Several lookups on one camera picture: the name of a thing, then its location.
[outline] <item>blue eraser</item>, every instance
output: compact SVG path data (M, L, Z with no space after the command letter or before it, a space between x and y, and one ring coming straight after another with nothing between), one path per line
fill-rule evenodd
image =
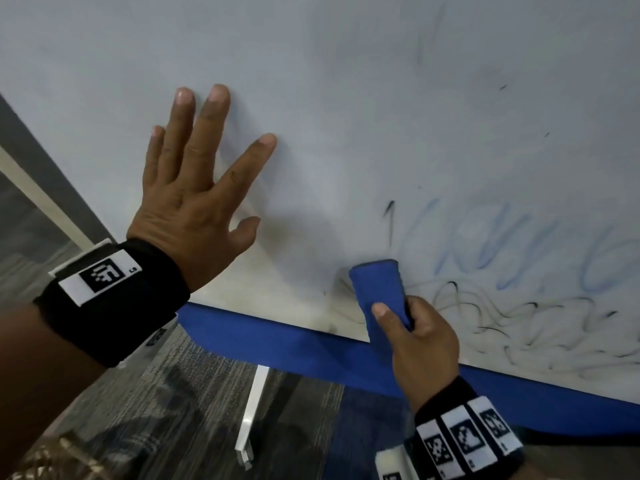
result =
M398 315L407 330L413 328L412 320L406 313L404 288L400 279L398 262L395 259L384 259L359 264L351 268L349 277L367 322L369 342L380 361L390 364L391 344L373 316L371 306L379 301L386 304L393 313Z

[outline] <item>hand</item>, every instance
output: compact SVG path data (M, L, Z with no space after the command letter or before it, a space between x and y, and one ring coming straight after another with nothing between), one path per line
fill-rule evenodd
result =
M263 135L214 184L214 157L230 103L228 88L213 86L194 125L193 92L178 89L166 130L154 127L149 141L142 205L127 232L127 238L147 241L171 257L191 292L255 241L260 218L248 217L231 232L229 224L277 144L274 135Z
M460 373L460 344L451 325L418 296L408 296L414 328L409 332L384 303L371 307L393 348L396 381L413 414Z

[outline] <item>wristband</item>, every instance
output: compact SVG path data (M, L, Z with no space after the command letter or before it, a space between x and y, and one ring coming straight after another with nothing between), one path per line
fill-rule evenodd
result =
M522 443L485 396L457 377L415 415L422 465L433 464L443 480L508 479L524 464Z
M105 367L132 354L190 295L176 263L140 239L105 240L50 274L34 300L44 322Z

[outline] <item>white metal leg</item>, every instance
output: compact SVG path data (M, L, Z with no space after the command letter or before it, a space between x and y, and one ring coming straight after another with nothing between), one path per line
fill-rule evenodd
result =
M262 396L262 390L264 389L265 382L267 382L268 374L269 368L264 365L259 365L255 370L251 392L249 393L249 399L247 400L246 407L244 408L244 416L242 418L240 432L238 433L238 439L236 441L238 462L240 462L240 465L244 466L245 470L251 468L251 462L253 460L253 450L251 448L251 443L249 443L249 433L251 432L255 412L258 409L260 396Z

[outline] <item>finger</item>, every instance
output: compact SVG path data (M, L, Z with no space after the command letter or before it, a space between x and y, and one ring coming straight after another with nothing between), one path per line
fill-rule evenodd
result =
M213 86L184 147L179 178L185 188L204 191L213 186L214 159L230 104L228 88L222 84Z
M164 134L164 145L158 160L157 181L168 184L175 180L180 171L182 152L193 128L195 97L188 88L175 92L171 116Z
M260 217L242 219L233 231L229 233L229 240L236 251L236 255L244 253L255 242L260 225Z
M247 148L210 190L216 199L216 220L224 222L231 218L277 144L275 135L271 133L263 135Z
M394 350L404 343L407 337L410 337L409 331L402 325L400 318L384 303L374 303L371 307L371 312L378 321L380 328L385 332Z
M164 141L164 128L162 126L154 126L147 147L147 156L145 158L145 169L142 172L142 190L146 190L156 181L158 172L158 158L162 151Z
M432 332L444 321L438 311L428 304L427 300L419 296L407 296L409 314L413 318L413 332L416 335L425 335Z

